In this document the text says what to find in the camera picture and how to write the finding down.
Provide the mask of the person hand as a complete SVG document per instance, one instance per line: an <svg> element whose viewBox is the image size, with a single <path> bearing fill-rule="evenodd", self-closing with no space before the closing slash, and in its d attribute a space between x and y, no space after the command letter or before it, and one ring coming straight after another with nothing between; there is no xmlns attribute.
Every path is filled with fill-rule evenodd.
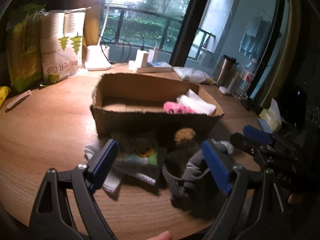
<svg viewBox="0 0 320 240"><path fill-rule="evenodd" d="M170 231L165 231L160 233L157 236L153 236L151 238L148 238L147 240L172 240L172 234Z"/></svg>

